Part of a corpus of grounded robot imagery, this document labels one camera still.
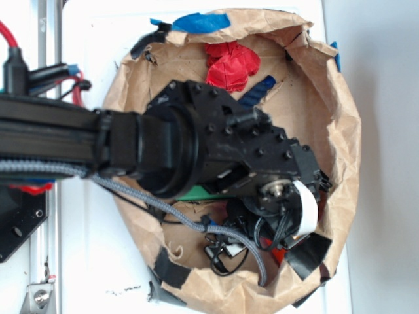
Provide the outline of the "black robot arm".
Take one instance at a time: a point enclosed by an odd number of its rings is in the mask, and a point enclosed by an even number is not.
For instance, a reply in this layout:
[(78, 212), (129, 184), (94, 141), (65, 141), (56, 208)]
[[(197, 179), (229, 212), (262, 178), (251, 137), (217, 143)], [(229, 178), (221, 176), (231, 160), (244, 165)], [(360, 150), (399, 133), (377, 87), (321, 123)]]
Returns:
[(63, 162), (84, 175), (131, 177), (161, 199), (195, 186), (240, 198), (278, 247), (316, 228), (308, 202), (331, 188), (309, 146), (227, 91), (171, 81), (142, 113), (1, 96), (1, 159)]

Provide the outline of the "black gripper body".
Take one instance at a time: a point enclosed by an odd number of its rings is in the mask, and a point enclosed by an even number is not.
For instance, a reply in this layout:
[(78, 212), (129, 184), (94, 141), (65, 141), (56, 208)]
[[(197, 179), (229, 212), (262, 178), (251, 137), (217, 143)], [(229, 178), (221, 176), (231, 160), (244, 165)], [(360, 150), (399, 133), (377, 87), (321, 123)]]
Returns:
[[(281, 249), (287, 237), (316, 229), (321, 193), (331, 182), (308, 145), (288, 138), (265, 114), (210, 120), (206, 144), (202, 186), (241, 200), (259, 248)], [(271, 243), (262, 244), (261, 238)]]

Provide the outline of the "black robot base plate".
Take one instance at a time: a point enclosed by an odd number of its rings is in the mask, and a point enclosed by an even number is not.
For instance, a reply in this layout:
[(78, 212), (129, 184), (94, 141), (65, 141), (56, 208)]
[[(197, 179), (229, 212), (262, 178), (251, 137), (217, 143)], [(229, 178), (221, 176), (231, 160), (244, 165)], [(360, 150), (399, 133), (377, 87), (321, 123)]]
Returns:
[(48, 217), (46, 194), (1, 187), (1, 263), (5, 263)]

